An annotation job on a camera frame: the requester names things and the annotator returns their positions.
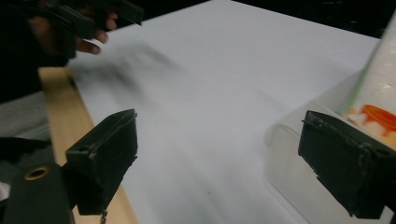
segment clamp jaw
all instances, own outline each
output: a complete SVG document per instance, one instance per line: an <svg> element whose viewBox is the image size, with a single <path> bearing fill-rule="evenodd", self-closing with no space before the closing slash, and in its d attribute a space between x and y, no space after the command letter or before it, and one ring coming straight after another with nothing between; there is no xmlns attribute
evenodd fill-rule
<svg viewBox="0 0 396 224"><path fill-rule="evenodd" d="M113 114L66 151L67 163L38 164L16 175L3 224L71 224L82 215L106 211L123 176L136 159L134 110Z"/></svg>
<svg viewBox="0 0 396 224"><path fill-rule="evenodd" d="M396 212L396 151L342 120L307 111L299 155L351 216Z"/></svg>

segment finger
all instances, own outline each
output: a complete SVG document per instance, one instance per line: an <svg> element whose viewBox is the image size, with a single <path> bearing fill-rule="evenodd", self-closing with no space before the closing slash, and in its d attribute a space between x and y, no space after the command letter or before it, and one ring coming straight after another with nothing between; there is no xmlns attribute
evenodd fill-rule
<svg viewBox="0 0 396 224"><path fill-rule="evenodd" d="M117 29L117 24L113 19L107 19L106 27L109 30L115 30L115 29Z"/></svg>
<svg viewBox="0 0 396 224"><path fill-rule="evenodd" d="M119 18L119 15L115 11L109 11L107 13L107 21L106 21L106 28L109 30L117 29L116 19Z"/></svg>
<svg viewBox="0 0 396 224"><path fill-rule="evenodd" d="M98 46L81 38L77 38L77 50L91 54L100 53L100 48Z"/></svg>
<svg viewBox="0 0 396 224"><path fill-rule="evenodd" d="M107 17L109 19L116 20L119 18L119 15L117 15L117 13L115 11L110 11L110 12L108 12Z"/></svg>
<svg viewBox="0 0 396 224"><path fill-rule="evenodd" d="M102 44L105 44L108 40L108 35L104 30L96 30L95 39L99 40Z"/></svg>

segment metal grommet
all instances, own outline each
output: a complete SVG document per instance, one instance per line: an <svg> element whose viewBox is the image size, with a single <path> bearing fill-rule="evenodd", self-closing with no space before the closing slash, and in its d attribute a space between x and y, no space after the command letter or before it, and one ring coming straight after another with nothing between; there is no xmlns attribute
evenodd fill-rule
<svg viewBox="0 0 396 224"><path fill-rule="evenodd" d="M31 171L29 171L25 176L25 180L37 180L50 172L50 168L48 166L40 166Z"/></svg>

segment hand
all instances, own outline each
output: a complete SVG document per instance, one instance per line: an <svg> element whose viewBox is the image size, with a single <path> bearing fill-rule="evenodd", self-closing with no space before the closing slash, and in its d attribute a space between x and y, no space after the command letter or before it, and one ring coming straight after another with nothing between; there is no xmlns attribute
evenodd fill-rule
<svg viewBox="0 0 396 224"><path fill-rule="evenodd" d="M88 17L94 13L90 7L81 9L79 12ZM116 29L117 18L118 15L115 12L109 12L107 14L106 28L109 30ZM59 44L57 42L55 30L51 26L50 22L43 17L33 17L29 20L29 24L38 43L44 50L44 53L49 56L59 55ZM95 32L95 39L105 44L108 40L108 35L104 30L97 29ZM81 52L87 52L91 54L98 54L100 52L100 48L97 45L79 37L76 37L76 46L77 50Z"/></svg>

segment wooden strip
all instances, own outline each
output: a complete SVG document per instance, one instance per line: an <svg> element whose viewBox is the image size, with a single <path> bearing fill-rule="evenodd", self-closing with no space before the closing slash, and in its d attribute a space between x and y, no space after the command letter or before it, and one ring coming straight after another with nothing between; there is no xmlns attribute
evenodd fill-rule
<svg viewBox="0 0 396 224"><path fill-rule="evenodd" d="M66 163L65 151L94 125L73 84L69 69L41 68L39 74L46 98L55 160L63 165ZM122 186L119 187L107 211L108 224L138 223ZM77 208L73 210L73 215L76 224L100 223L99 216L80 216Z"/></svg>

